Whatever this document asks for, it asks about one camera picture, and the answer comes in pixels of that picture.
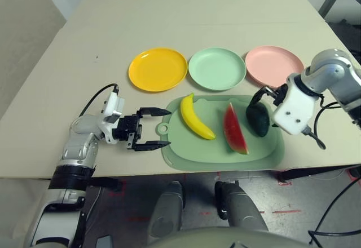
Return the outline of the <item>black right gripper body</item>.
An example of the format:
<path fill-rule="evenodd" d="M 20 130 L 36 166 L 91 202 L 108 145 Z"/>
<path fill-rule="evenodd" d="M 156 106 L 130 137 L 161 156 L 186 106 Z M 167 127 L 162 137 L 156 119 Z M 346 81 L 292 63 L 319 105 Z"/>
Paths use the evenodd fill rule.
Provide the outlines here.
<path fill-rule="evenodd" d="M 285 99 L 288 91 L 288 85 L 282 84 L 280 87 L 278 87 L 276 90 L 273 91 L 271 96 L 273 97 L 274 101 L 273 104 L 276 106 L 279 106 Z"/>

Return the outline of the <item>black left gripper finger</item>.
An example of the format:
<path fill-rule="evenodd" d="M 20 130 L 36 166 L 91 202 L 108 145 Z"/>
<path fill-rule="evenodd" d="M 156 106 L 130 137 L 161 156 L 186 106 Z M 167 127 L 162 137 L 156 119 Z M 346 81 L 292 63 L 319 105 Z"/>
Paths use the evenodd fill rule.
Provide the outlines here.
<path fill-rule="evenodd" d="M 169 145 L 169 141 L 146 141 L 142 144 L 135 143 L 132 149 L 135 151 L 152 151 Z"/>
<path fill-rule="evenodd" d="M 144 115 L 150 115 L 152 117 L 167 116 L 171 112 L 166 109 L 156 108 L 156 107 L 142 107 L 137 111 L 139 118 L 142 118 Z"/>

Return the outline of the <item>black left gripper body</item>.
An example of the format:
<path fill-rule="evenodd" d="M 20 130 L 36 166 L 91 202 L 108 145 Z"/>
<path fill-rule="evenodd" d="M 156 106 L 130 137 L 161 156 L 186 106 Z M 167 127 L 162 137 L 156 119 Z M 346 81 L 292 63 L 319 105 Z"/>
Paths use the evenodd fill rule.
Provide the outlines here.
<path fill-rule="evenodd" d="M 113 138 L 118 141 L 125 141 L 127 149 L 141 150 L 142 146 L 137 144 L 142 132 L 141 118 L 143 117 L 140 114 L 120 118 L 117 127 L 112 129 Z"/>

